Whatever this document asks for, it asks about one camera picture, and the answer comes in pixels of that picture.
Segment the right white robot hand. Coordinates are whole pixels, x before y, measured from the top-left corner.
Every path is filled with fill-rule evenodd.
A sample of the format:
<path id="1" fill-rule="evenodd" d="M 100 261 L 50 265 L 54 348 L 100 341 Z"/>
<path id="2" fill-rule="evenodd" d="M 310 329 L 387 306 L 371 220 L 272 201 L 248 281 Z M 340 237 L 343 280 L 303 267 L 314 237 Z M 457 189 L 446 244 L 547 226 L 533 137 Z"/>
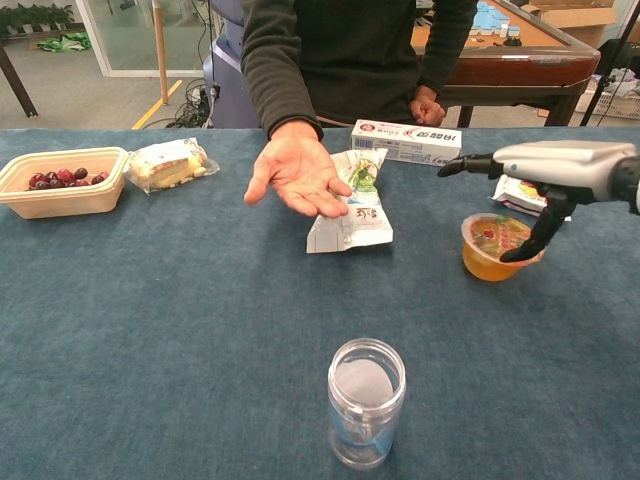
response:
<path id="1" fill-rule="evenodd" d="M 524 180 L 546 199 L 530 236 L 503 253 L 500 260 L 514 263 L 542 252 L 566 217 L 578 205 L 620 201 L 639 213 L 639 154 L 631 143 L 552 140 L 502 147 L 493 153 L 461 155 L 442 166 L 437 175 L 461 172 L 502 175 Z"/>

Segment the person's left hand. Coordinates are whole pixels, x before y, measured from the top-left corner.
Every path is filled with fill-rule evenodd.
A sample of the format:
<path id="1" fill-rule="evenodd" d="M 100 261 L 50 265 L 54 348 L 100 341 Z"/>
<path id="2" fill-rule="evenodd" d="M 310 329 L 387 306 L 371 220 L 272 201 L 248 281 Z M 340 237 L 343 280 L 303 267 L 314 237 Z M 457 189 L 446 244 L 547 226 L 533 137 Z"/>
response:
<path id="1" fill-rule="evenodd" d="M 445 111 L 437 102 L 437 94 L 427 86 L 418 86 L 409 104 L 411 114 L 418 125 L 439 127 Z"/>

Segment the person's right hand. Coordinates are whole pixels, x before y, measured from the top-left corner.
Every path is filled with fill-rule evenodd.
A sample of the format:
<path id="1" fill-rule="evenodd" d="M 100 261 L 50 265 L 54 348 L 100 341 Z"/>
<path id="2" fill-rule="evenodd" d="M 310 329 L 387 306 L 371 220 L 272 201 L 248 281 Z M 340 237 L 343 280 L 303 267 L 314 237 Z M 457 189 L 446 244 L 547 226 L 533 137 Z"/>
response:
<path id="1" fill-rule="evenodd" d="M 289 209 L 308 217 L 348 213 L 342 199 L 351 188 L 337 175 L 316 130 L 303 120 L 287 121 L 272 132 L 254 162 L 244 202 L 259 203 L 269 188 Z"/>

